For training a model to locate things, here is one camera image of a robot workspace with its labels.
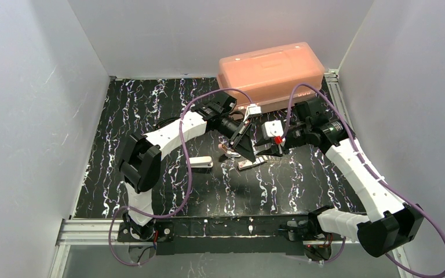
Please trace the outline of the white staples box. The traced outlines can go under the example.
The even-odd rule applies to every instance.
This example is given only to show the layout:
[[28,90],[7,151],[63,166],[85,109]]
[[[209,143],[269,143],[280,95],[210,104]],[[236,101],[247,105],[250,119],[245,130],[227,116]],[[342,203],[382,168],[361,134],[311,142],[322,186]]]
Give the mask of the white staples box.
[[238,163],[238,170],[242,171],[242,170],[250,169],[250,168],[253,168],[253,167],[257,167],[259,165],[264,164],[267,160],[268,160],[267,156],[259,156],[259,157],[256,158],[255,162],[252,162],[250,160],[240,161]]

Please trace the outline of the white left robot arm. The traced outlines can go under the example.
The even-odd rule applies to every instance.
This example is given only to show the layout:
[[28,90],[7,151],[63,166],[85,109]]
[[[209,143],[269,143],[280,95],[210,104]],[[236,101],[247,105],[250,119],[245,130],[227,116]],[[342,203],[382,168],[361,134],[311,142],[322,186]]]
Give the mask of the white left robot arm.
[[186,142],[216,130],[228,139],[230,149],[251,162],[256,161],[249,135],[251,117],[261,114],[261,107],[250,103],[243,119],[230,113],[237,107],[236,98],[227,89],[211,92],[214,98],[203,103],[197,97],[187,104],[179,119],[150,133],[132,133],[125,144],[119,171],[128,193],[127,220],[143,228],[159,216],[153,213],[152,189],[161,176],[163,159],[180,147],[189,159]]

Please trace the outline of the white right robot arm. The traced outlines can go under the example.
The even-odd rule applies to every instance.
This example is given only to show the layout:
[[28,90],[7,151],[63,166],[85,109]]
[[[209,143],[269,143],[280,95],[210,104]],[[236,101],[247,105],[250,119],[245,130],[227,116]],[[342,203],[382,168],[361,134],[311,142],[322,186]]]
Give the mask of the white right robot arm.
[[297,222],[303,235],[335,233],[358,241],[373,257],[380,257],[414,240],[424,217],[413,206],[381,185],[384,178],[376,173],[362,152],[348,125],[331,120],[320,99],[312,98],[291,109],[298,120],[284,133],[281,120],[264,122],[257,145],[270,144],[262,155],[281,157],[292,148],[313,145],[325,154],[353,188],[366,213],[339,211],[324,206]]

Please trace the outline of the pink white small stapler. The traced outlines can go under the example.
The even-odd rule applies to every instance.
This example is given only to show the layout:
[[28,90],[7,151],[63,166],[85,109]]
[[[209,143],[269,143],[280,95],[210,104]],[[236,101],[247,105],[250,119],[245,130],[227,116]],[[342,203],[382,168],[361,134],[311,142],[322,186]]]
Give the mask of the pink white small stapler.
[[225,144],[219,144],[218,148],[228,158],[240,158],[241,154],[235,152],[231,148],[228,148]]

